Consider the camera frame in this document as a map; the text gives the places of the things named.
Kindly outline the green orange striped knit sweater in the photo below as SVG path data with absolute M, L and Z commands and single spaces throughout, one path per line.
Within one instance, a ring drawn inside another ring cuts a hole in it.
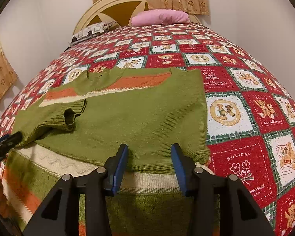
M 124 143 L 121 192 L 108 198 L 113 234 L 186 234 L 191 202 L 179 190 L 171 145 L 199 164 L 210 157 L 199 69 L 84 71 L 19 110 L 13 132 L 23 140 L 8 156 L 3 184 L 21 228 L 62 174 L 86 175 Z

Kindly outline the red patchwork bear bedspread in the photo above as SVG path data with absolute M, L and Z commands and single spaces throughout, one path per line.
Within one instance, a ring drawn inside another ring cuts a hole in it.
M 239 178 L 275 235 L 295 229 L 295 102 L 242 48 L 196 23 L 122 27 L 75 43 L 28 83 L 0 119 L 0 137 L 16 115 L 84 71 L 199 69 L 207 105 L 210 157 L 196 166 Z

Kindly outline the white patterned pillow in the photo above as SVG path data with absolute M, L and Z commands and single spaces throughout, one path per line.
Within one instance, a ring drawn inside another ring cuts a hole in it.
M 111 26 L 113 26 L 116 23 L 116 21 L 104 21 L 99 23 L 91 24 L 84 29 L 78 31 L 76 34 L 72 36 L 72 42 L 75 43 L 77 41 L 80 41 L 82 39 L 85 39 L 86 37 L 91 37 L 97 34 L 102 34 L 106 30 L 108 30 Z

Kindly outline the cream wooden headboard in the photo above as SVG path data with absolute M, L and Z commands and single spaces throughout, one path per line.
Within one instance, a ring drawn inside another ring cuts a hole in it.
M 132 17 L 148 10 L 147 0 L 99 0 L 80 18 L 73 33 L 91 24 L 112 20 L 120 27 L 131 26 Z M 201 23 L 194 14 L 189 14 L 189 18 L 192 23 Z

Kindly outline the pink pillow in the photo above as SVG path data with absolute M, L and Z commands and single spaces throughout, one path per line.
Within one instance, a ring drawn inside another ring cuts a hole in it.
M 132 17 L 131 24 L 134 27 L 151 25 L 170 25 L 174 23 L 190 23 L 186 12 L 170 9 L 148 10 Z

